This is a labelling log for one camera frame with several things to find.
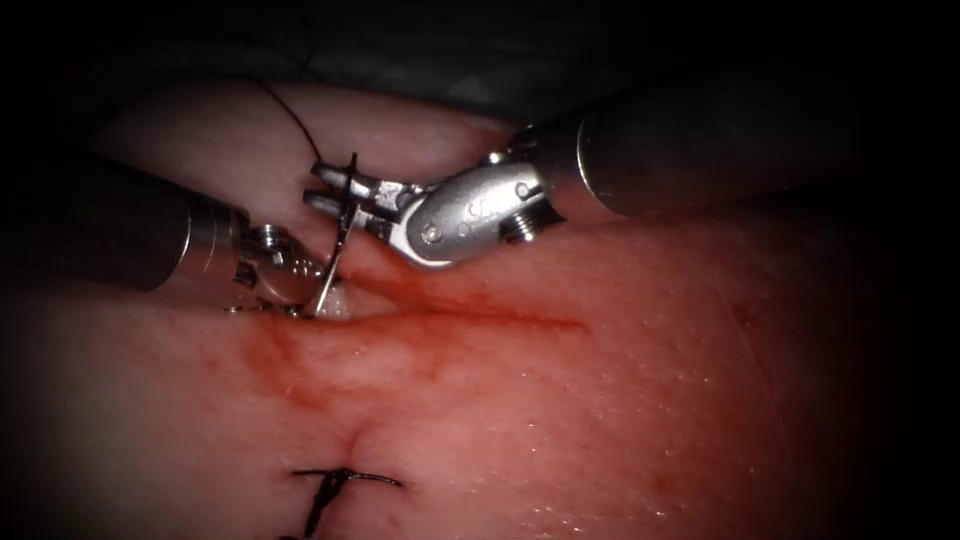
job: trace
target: moist tissue surface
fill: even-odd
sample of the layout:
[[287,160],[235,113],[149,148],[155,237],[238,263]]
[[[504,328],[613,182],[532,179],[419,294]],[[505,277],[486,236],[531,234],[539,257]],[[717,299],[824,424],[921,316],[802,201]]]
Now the moist tissue surface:
[[[374,176],[438,178],[510,134],[277,89],[326,161],[356,151]],[[309,146],[254,85],[164,90],[99,147],[333,245],[299,202]],[[889,335],[878,257],[856,220],[781,197],[560,225],[441,272],[355,232],[323,321],[29,293],[50,396],[27,434],[35,481],[57,522],[98,537],[296,535],[320,479],[289,472],[338,467],[403,487],[348,481],[319,538],[822,534],[865,467],[854,390]]]

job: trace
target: surgical suture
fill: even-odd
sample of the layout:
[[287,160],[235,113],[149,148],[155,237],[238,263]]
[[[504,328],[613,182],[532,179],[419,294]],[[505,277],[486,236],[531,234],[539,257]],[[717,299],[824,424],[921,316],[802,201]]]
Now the surgical suture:
[[[393,478],[380,476],[379,474],[358,473],[346,468],[332,470],[304,469],[292,471],[290,474],[293,476],[323,476],[323,481],[320,482],[320,488],[317,490],[316,495],[313,496],[313,506],[310,507],[307,522],[303,527],[303,538],[305,539],[313,537],[313,534],[317,531],[317,527],[320,525],[320,515],[323,513],[323,509],[340,494],[340,490],[343,489],[343,485],[347,480],[376,480],[393,486],[403,487],[403,484]],[[293,540],[293,537],[281,536],[279,540]]]

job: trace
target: black suture thread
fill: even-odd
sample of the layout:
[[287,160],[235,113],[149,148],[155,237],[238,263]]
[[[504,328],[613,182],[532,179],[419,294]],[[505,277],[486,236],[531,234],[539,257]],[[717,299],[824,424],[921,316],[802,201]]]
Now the black suture thread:
[[306,124],[304,124],[303,121],[300,120],[300,117],[297,116],[297,113],[293,112],[293,109],[291,109],[290,106],[287,105],[287,102],[284,101],[283,98],[281,98],[280,95],[277,94],[277,92],[273,88],[271,88],[269,84],[264,82],[262,79],[249,74],[246,75],[246,77],[252,80],[258,86],[260,86],[260,88],[264,92],[270,95],[270,97],[273,98],[274,101],[276,101],[281,107],[283,107],[283,110],[287,111],[287,114],[290,115],[290,118],[292,118],[293,121],[297,123],[297,127],[299,127],[300,131],[303,132],[304,137],[307,138],[307,142],[310,143],[310,148],[313,149],[313,153],[317,157],[317,161],[320,161],[320,149],[317,148],[317,143],[314,142],[313,136],[310,135],[310,130],[307,129]]

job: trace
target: screw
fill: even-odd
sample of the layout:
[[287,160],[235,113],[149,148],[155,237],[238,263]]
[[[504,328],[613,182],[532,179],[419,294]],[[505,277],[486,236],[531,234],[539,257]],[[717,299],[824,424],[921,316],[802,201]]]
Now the screw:
[[440,230],[440,227],[431,223],[423,228],[423,234],[421,236],[423,236],[424,242],[436,244],[440,241],[440,237],[443,236],[443,232]]

